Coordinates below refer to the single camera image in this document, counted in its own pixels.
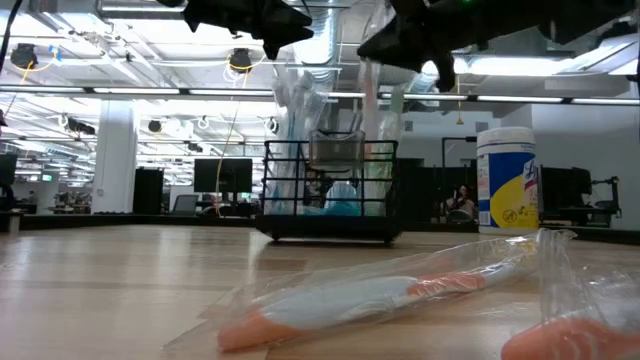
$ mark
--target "wooden tabletop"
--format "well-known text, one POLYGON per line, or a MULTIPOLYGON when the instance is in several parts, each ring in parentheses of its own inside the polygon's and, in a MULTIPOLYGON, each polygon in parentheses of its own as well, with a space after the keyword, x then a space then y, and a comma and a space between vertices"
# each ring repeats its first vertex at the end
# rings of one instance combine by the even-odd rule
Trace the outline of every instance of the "wooden tabletop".
MULTIPOLYGON (((534 277, 270 350, 221 355, 214 342, 229 291, 243 284, 488 238, 405 233, 393 248, 274 246, 248 228, 138 225, 0 237, 0 359, 498 359, 505 341, 539 319, 534 277)), ((572 247, 594 261, 640 264, 637 247, 572 247)))

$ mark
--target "disinfecting wipes container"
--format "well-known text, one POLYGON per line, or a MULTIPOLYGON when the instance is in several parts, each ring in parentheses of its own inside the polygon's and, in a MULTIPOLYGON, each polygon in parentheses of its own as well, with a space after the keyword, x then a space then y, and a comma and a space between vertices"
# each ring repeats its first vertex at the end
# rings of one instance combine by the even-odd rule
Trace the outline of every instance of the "disinfecting wipes container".
POLYGON ((538 229, 533 130, 504 127, 478 134, 479 231, 520 235, 538 229))

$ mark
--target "ceiling duct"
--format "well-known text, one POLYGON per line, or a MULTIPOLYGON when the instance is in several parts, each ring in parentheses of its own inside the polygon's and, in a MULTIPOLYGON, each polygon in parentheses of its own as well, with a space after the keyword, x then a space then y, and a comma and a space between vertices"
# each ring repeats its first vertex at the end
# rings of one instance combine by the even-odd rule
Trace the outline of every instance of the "ceiling duct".
MULTIPOLYGON (((331 65, 335 59, 339 11, 335 9, 309 9, 313 37, 293 44, 296 60, 304 65, 331 65)), ((316 82, 333 87, 335 70, 307 69, 316 82)))

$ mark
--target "ceiling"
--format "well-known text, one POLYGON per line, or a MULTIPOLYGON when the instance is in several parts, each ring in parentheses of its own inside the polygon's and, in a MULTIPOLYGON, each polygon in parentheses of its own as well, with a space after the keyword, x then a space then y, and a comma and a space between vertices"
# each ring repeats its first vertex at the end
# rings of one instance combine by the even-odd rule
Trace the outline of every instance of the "ceiling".
MULTIPOLYGON (((9 49, 19 43, 36 45, 38 66, 25 74, 9 61, 0 74, 1 84, 79 87, 167 87, 215 89, 270 89, 274 66, 288 72, 311 71, 329 79, 334 91, 356 91, 362 74, 356 49, 374 11, 373 0, 318 0, 308 3, 314 17, 317 38, 306 44, 282 48, 278 60, 265 59, 262 42, 248 34, 234 38, 228 30, 202 25, 196 33, 180 19, 179 12, 145 0, 44 0, 26 1, 12 27, 9 49), (230 70, 228 56, 235 48, 247 48, 254 66, 246 76, 230 70)), ((0 5, 0 26, 4 28, 9 4, 0 5)), ((543 38, 535 29, 493 40, 489 49, 475 46, 456 51, 459 89, 454 93, 522 96, 617 96, 628 90, 622 76, 631 71, 638 53, 638 37, 610 39, 591 50, 607 24, 570 44, 559 46, 543 38)), ((383 67, 382 88, 404 84, 409 92, 434 91, 432 64, 423 74, 383 67)), ((260 157, 259 143, 274 138, 269 120, 277 107, 269 99, 242 101, 136 99, 141 120, 139 165, 163 166, 171 183, 190 182, 193 156, 218 156, 230 137, 225 156, 260 157), (230 123, 237 113, 235 126, 230 123), (148 130, 150 121, 164 124, 160 133, 148 130), (203 153, 194 153, 186 144, 169 144, 187 136, 194 142, 206 140, 203 153)), ((73 139, 65 130, 69 118, 99 131, 100 98, 34 96, 0 92, 0 108, 13 102, 4 134, 38 138, 73 139)), ((423 103, 428 112, 458 111, 456 102, 423 103)), ((513 111, 513 105, 468 103, 462 111, 487 112, 499 118, 513 111)), ((65 181, 91 181, 96 138, 78 141, 11 141, 0 151, 19 151, 27 168, 75 169, 65 171, 65 181)), ((260 165, 256 162, 256 172, 260 165)))

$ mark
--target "person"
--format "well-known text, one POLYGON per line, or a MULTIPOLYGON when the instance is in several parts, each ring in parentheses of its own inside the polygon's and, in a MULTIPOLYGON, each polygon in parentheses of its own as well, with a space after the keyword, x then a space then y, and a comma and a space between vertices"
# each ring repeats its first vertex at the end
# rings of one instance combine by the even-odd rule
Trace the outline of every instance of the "person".
POLYGON ((27 197, 27 204, 37 204, 38 203, 38 196, 36 195, 36 192, 31 190, 29 191, 29 197, 27 197))
POLYGON ((467 184, 462 184, 456 191, 455 198, 449 198, 446 201, 447 212, 451 210, 462 210, 471 215, 474 219, 478 218, 478 208, 473 202, 471 187, 467 184))

